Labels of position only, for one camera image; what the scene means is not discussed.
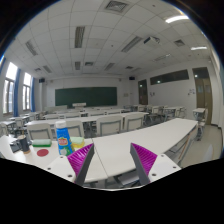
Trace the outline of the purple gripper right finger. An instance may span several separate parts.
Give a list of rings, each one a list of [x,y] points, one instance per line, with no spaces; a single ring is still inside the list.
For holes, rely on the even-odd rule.
[[[141,185],[147,185],[150,183],[149,171],[154,165],[157,155],[150,150],[137,145],[135,143],[130,144],[130,154],[136,166],[137,174],[139,176],[139,182]]]

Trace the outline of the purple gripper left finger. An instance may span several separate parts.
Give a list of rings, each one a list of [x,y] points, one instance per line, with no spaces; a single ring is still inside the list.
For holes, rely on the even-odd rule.
[[[91,143],[67,156],[67,159],[76,174],[75,183],[79,186],[84,184],[93,155],[94,144]]]

